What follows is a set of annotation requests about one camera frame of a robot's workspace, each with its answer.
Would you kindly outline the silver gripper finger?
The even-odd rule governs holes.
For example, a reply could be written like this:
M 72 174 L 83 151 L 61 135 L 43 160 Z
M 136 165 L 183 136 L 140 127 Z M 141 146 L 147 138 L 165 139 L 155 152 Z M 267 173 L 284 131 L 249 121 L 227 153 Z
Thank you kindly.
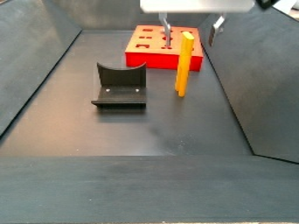
M 159 21 L 163 25 L 163 31 L 165 36 L 165 46 L 171 46 L 171 25 L 167 22 L 167 12 L 159 12 Z
M 221 13 L 216 22 L 212 24 L 209 29 L 209 46 L 213 45 L 215 38 L 220 32 L 223 32 L 224 22 L 225 22 L 227 14 Z

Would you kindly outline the white and silver gripper body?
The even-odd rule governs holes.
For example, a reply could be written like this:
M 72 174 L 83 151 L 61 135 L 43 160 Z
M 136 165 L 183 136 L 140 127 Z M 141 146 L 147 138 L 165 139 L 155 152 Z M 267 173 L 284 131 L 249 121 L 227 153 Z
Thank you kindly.
M 253 0 L 140 0 L 144 13 L 247 12 Z

